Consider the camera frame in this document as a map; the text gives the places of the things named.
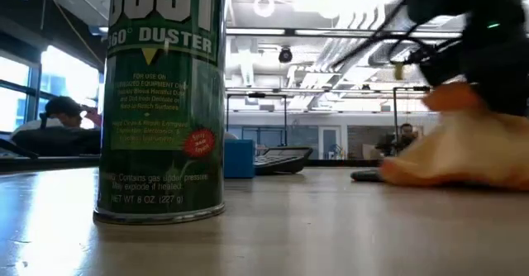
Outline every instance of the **desk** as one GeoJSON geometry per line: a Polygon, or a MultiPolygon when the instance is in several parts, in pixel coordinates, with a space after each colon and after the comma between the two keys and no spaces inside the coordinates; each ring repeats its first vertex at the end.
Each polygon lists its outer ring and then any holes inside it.
{"type": "Polygon", "coordinates": [[[350,169],[226,181],[226,212],[94,224],[94,169],[0,177],[0,275],[524,275],[529,197],[351,183],[350,169]]]}

